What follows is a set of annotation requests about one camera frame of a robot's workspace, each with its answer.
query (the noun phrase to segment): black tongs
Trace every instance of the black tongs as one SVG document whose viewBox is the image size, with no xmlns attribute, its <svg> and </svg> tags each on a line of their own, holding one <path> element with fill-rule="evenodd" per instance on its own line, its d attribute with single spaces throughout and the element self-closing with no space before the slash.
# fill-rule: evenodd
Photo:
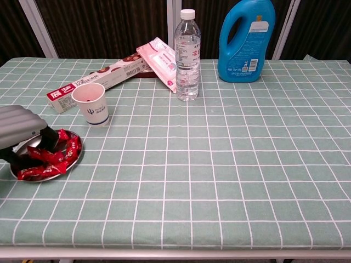
<svg viewBox="0 0 351 263">
<path fill-rule="evenodd" d="M 18 169 L 40 165 L 13 152 L 13 147 L 36 135 L 42 136 L 37 148 L 54 151 L 59 135 L 45 120 L 19 105 L 0 107 L 0 159 Z"/>
</svg>

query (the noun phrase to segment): water bottle cap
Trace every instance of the water bottle cap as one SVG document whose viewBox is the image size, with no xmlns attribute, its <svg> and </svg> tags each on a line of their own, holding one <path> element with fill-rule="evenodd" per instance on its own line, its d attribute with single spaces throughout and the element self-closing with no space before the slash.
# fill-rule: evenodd
<svg viewBox="0 0 351 263">
<path fill-rule="evenodd" d="M 183 9 L 182 11 L 180 11 L 180 18 L 184 20 L 195 19 L 195 10 Z"/>
</svg>

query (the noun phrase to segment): blue detergent bottle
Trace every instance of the blue detergent bottle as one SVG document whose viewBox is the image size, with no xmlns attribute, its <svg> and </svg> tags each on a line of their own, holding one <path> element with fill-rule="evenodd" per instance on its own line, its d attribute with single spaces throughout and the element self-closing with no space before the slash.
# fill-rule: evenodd
<svg viewBox="0 0 351 263">
<path fill-rule="evenodd" d="M 235 36 L 228 43 L 234 23 L 241 18 Z M 275 24 L 270 0 L 242 0 L 224 19 L 219 37 L 218 74 L 226 82 L 254 82 L 258 79 Z"/>
</svg>

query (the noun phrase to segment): table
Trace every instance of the table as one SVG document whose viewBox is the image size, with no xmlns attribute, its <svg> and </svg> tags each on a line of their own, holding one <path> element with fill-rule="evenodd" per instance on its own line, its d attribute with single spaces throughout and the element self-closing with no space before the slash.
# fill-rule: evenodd
<svg viewBox="0 0 351 263">
<path fill-rule="evenodd" d="M 233 84 L 216 60 L 201 60 L 192 102 L 158 79 L 129 79 L 106 92 L 112 120 L 102 128 L 78 108 L 48 106 L 49 91 L 114 62 L 16 58 L 0 68 L 0 105 L 72 130 L 85 149 L 67 175 L 40 184 L 14 180 L 0 163 L 2 251 L 351 256 L 347 61 L 267 61 L 257 82 Z"/>
</svg>

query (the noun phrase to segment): dark curtain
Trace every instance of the dark curtain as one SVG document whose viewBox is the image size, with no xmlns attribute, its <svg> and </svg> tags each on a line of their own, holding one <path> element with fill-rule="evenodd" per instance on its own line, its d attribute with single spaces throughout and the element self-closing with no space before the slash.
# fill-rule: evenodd
<svg viewBox="0 0 351 263">
<path fill-rule="evenodd" d="M 36 0 L 60 58 L 124 58 L 167 43 L 166 0 Z"/>
<path fill-rule="evenodd" d="M 301 0 L 282 59 L 351 60 L 351 1 Z"/>
<path fill-rule="evenodd" d="M 217 59 L 219 54 L 219 35 L 227 13 L 239 0 L 183 0 L 182 8 L 195 9 L 195 21 L 201 30 L 201 58 Z M 271 59 L 283 27 L 290 1 L 272 0 L 275 8 L 275 27 L 268 44 L 266 58 Z M 239 24 L 235 24 L 231 35 L 236 32 Z"/>
<path fill-rule="evenodd" d="M 0 4 L 0 66 L 19 56 L 45 57 L 18 0 Z"/>
</svg>

